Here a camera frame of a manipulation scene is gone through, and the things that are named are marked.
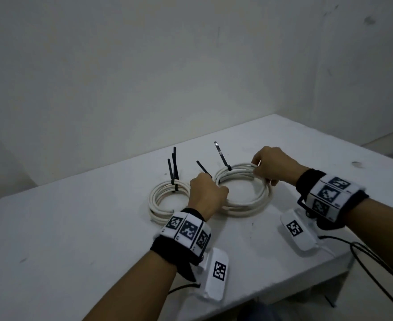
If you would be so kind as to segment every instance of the person's left hand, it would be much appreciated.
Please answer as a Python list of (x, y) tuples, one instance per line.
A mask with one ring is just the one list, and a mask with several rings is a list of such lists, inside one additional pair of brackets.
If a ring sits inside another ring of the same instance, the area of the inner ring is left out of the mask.
[(218, 187), (210, 175), (201, 172), (198, 177), (190, 181), (189, 208), (193, 208), (208, 221), (226, 201), (229, 189)]

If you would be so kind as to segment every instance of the wristband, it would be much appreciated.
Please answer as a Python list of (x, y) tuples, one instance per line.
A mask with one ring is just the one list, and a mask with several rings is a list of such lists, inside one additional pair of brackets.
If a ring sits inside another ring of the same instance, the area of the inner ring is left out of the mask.
[(185, 208), (171, 216), (155, 235), (151, 250), (171, 264), (185, 279), (194, 282), (190, 263), (198, 265), (211, 238), (211, 228), (193, 208)]
[(296, 189), (301, 194), (298, 204), (305, 208), (309, 217), (322, 216), (334, 224), (317, 221), (322, 229), (344, 227), (343, 215), (369, 197), (364, 187), (314, 169), (301, 175)]

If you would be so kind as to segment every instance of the human arm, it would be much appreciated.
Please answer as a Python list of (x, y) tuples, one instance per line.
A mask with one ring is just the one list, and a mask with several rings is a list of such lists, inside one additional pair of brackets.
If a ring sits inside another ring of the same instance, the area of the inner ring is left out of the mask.
[[(280, 148), (265, 146), (253, 158), (259, 165), (254, 173), (272, 185), (284, 181), (293, 186), (308, 167), (300, 165)], [(365, 199), (347, 212), (344, 222), (366, 245), (393, 268), (393, 208), (373, 199)]]
[[(205, 221), (218, 211), (228, 195), (210, 176), (200, 173), (190, 181), (188, 207)], [(83, 321), (155, 321), (161, 313), (177, 267), (148, 251), (91, 309)]]

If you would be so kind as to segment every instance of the black zip tie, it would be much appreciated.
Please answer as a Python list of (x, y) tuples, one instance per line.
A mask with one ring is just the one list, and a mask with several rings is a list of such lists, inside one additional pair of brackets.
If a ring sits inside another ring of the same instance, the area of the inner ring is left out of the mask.
[(169, 170), (170, 170), (171, 184), (173, 185), (173, 184), (174, 184), (174, 177), (173, 177), (173, 175), (172, 175), (171, 162), (170, 162), (169, 159), (168, 159), (168, 168), (169, 168)]
[[(178, 180), (178, 171), (177, 171), (177, 161), (176, 161), (175, 147), (173, 149), (173, 153), (171, 154), (171, 156), (172, 156), (174, 179)], [(175, 185), (175, 190), (178, 191), (178, 185)]]
[(205, 168), (202, 166), (202, 164), (201, 164), (198, 160), (196, 161), (196, 163), (199, 165), (199, 167), (200, 167), (205, 173), (207, 173), (207, 174), (211, 177), (211, 179), (213, 179), (213, 177), (208, 173), (207, 170), (205, 170)]
[(219, 144), (217, 144), (217, 142), (214, 141), (214, 145), (216, 146), (217, 151), (219, 151), (219, 154), (220, 154), (220, 157), (222, 158), (223, 163), (225, 164), (226, 167), (228, 167), (228, 170), (231, 171), (232, 168), (231, 168), (231, 166), (228, 165), (228, 163), (226, 162), (225, 157), (223, 156), (223, 153), (222, 153), (222, 151), (221, 151), (221, 149), (220, 149), (220, 147), (219, 147)]

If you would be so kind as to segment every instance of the white tabletop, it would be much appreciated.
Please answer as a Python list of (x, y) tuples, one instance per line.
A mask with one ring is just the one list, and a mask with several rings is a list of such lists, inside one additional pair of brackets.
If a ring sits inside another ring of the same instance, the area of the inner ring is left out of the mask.
[[(222, 167), (214, 141), (230, 164), (251, 161), (263, 145), (279, 146), (304, 165), (365, 185), (372, 198), (393, 206), (392, 159), (277, 115), (178, 144), (182, 180), (200, 172), (196, 160), (211, 174)], [(160, 149), (1, 199), (0, 320), (80, 321), (150, 248), (159, 226), (149, 220), (147, 197), (169, 177), (171, 153), (172, 147)], [(236, 183), (230, 196), (249, 195), (246, 182)], [(230, 259), (223, 301), (178, 291), (168, 297), (160, 319), (205, 318), (262, 292), (291, 293), (299, 277), (314, 285), (343, 272), (347, 246), (329, 241), (334, 259), (323, 250), (302, 254), (290, 242), (279, 215), (295, 207), (297, 198), (293, 187), (280, 183), (264, 212), (210, 220), (210, 247), (225, 250)], [(346, 230), (332, 234), (352, 237)], [(316, 273), (303, 278), (311, 271)]]

